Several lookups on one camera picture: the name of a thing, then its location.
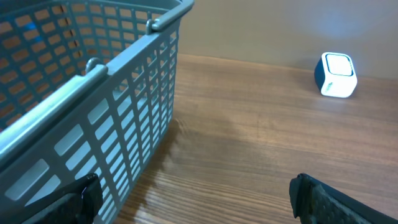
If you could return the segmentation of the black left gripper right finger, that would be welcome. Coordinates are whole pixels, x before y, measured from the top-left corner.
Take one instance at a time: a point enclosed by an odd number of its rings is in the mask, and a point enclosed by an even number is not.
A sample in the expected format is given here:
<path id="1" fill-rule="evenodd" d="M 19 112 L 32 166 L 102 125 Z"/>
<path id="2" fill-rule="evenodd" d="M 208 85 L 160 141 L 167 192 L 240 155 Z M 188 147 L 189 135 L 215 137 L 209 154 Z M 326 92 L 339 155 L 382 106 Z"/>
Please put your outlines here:
<path id="1" fill-rule="evenodd" d="M 381 213 L 333 187 L 301 173 L 290 181 L 293 216 L 301 223 L 390 223 L 397 219 Z"/>

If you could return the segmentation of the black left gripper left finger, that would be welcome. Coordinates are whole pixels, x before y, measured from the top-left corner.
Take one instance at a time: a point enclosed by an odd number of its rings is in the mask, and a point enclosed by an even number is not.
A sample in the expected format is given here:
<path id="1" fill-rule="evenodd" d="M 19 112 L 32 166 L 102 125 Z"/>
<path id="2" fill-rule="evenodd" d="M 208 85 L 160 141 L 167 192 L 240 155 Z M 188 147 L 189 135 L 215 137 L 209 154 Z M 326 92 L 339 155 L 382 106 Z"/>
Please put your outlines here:
<path id="1" fill-rule="evenodd" d="M 89 173 L 28 205 L 19 223 L 93 223 L 103 206 L 103 191 L 97 174 Z"/>

